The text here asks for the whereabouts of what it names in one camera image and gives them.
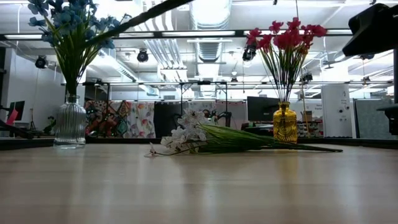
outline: computer monitor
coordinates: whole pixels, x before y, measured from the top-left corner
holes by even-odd
[[[16,121],[20,121],[22,119],[22,115],[24,113],[25,101],[11,102],[10,109],[8,112],[8,118],[10,117],[12,111],[15,109],[18,112]]]
[[[272,121],[279,102],[278,98],[248,96],[249,121]]]

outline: ceiling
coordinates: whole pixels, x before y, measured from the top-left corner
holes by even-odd
[[[101,0],[98,8],[98,15],[106,16],[110,14],[120,18],[124,13],[137,15],[141,10],[141,1],[113,1]],[[290,21],[297,16],[295,1],[279,0],[276,6],[272,5],[273,1],[267,0],[233,0],[231,6],[231,14],[229,18],[228,29],[249,30],[255,27],[267,29],[272,21]],[[398,1],[383,1],[388,6],[393,6]],[[369,7],[368,0],[346,0],[346,1],[298,1],[298,15],[302,24],[321,24],[327,29],[347,29],[348,20]],[[209,8],[208,16],[216,14]],[[35,27],[27,25],[29,18],[32,17],[31,12],[26,4],[0,4],[0,34],[28,34],[38,33]],[[188,7],[176,9],[172,11],[172,24],[175,30],[192,29],[190,12]],[[188,39],[177,39],[178,49],[183,61],[187,67],[187,77],[191,80],[200,78],[195,62],[198,62],[195,53],[194,44],[188,43]],[[231,42],[223,44],[221,57],[218,62],[222,62],[218,69],[217,80],[230,80],[231,72],[236,71],[240,82],[259,82],[266,81],[266,70],[262,64],[260,57],[254,57],[251,66],[244,66],[241,59],[243,48],[246,42],[245,38],[230,38]],[[361,80],[364,75],[378,73],[378,71],[386,71],[382,75],[376,76],[372,80],[392,80],[392,53],[383,54],[382,57],[376,56],[373,60],[362,61],[356,57],[341,63],[334,63],[328,72],[324,72],[327,67],[323,63],[325,61],[334,61],[333,56],[340,52],[343,46],[350,40],[350,37],[325,37],[316,38],[309,55],[304,64],[307,71],[311,72],[314,80]],[[35,59],[38,55],[47,55],[49,61],[56,61],[54,51],[49,44],[41,41],[19,41],[3,42],[4,45],[16,47],[18,44],[18,52],[29,58]],[[115,40],[116,59],[121,61],[124,66],[135,73],[140,80],[146,82],[159,82],[158,61],[149,52],[149,60],[145,63],[139,63],[136,59],[139,49],[146,48],[144,40]],[[341,76],[338,69],[345,67],[345,77]],[[118,73],[114,66],[103,61],[93,62],[88,70],[88,77],[102,78],[104,81],[120,82],[121,74]],[[379,91],[385,86],[376,86],[373,91]]]

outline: wooden table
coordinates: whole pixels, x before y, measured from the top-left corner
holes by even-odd
[[[328,147],[345,151],[0,151],[0,223],[398,223],[398,151]]]

